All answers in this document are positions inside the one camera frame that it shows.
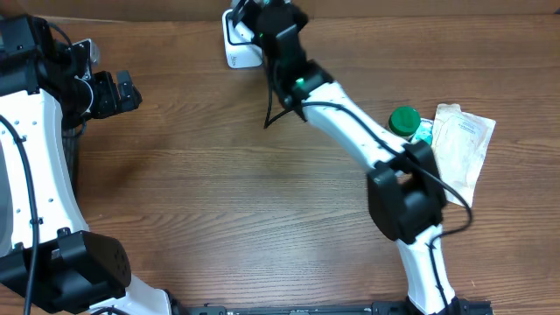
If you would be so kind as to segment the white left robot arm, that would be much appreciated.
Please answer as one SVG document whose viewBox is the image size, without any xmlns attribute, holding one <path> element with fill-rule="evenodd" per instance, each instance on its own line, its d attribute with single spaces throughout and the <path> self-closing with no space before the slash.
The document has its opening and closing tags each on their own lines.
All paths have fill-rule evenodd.
<svg viewBox="0 0 560 315">
<path fill-rule="evenodd" d="M 168 291 L 132 274 L 117 239 L 90 231 L 74 195 L 66 147 L 89 120 L 139 107 L 130 74 L 94 73 L 95 44 L 74 43 L 40 17 L 3 20 L 1 38 L 1 147 L 12 204 L 2 284 L 26 311 L 181 313 Z"/>
</svg>

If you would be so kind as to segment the clear snack bag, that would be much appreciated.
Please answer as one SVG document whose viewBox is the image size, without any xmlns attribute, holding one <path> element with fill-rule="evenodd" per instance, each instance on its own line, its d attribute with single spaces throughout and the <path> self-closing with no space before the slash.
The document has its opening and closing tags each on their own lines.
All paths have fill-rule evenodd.
<svg viewBox="0 0 560 315">
<path fill-rule="evenodd" d="M 437 106 L 431 148 L 441 179 L 471 207 L 496 121 L 463 112 L 457 103 Z"/>
</svg>

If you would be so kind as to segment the green lid jar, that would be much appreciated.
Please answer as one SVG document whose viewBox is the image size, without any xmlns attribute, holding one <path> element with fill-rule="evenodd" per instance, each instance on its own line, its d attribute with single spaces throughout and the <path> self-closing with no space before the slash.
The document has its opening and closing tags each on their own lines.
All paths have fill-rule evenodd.
<svg viewBox="0 0 560 315">
<path fill-rule="evenodd" d="M 388 119 L 388 130 L 393 134 L 410 140 L 421 123 L 418 111 L 409 106 L 396 108 Z"/>
</svg>

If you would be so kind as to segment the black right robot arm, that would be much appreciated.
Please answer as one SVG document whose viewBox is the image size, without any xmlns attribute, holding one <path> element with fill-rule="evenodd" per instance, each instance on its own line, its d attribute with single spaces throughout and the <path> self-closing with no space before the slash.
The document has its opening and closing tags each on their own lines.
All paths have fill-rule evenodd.
<svg viewBox="0 0 560 315">
<path fill-rule="evenodd" d="M 308 17 L 289 1 L 234 1 L 227 25 L 244 25 L 262 51 L 269 96 L 284 113 L 334 139 L 367 175 L 367 203 L 378 229 L 397 244 L 413 314 L 456 314 L 459 301 L 441 249 L 444 185 L 430 146 L 410 143 L 359 108 L 316 61 L 299 33 Z"/>
</svg>

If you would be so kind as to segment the teal Kleenex tissue pack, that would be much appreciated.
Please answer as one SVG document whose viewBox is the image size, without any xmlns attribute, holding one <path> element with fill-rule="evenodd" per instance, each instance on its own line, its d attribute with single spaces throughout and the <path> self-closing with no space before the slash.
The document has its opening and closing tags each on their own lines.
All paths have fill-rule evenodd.
<svg viewBox="0 0 560 315">
<path fill-rule="evenodd" d="M 422 118 L 410 141 L 413 144 L 418 143 L 419 141 L 424 141 L 428 145 L 431 145 L 433 141 L 433 123 L 434 122 L 430 119 Z"/>
</svg>

